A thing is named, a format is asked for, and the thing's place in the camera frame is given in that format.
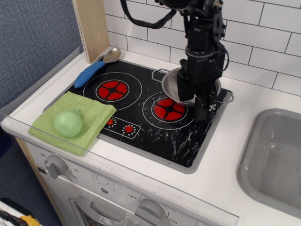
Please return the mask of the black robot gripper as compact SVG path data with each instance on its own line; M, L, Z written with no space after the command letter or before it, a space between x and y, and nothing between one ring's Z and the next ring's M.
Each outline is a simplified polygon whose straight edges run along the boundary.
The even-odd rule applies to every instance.
M187 57L180 61L177 73L178 97L180 101L189 101L196 95L194 121L207 121L216 110L216 100L206 96L218 95L216 81L222 76L225 51L217 48L209 57L196 53L188 53Z

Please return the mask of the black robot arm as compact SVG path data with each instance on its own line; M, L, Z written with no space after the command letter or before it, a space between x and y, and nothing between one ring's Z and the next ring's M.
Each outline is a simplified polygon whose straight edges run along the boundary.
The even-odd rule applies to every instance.
M177 89L180 101L194 100L194 121L210 119L216 107L218 87L227 51L220 43L225 35L221 0L160 0L160 5L183 16L187 59L180 61Z

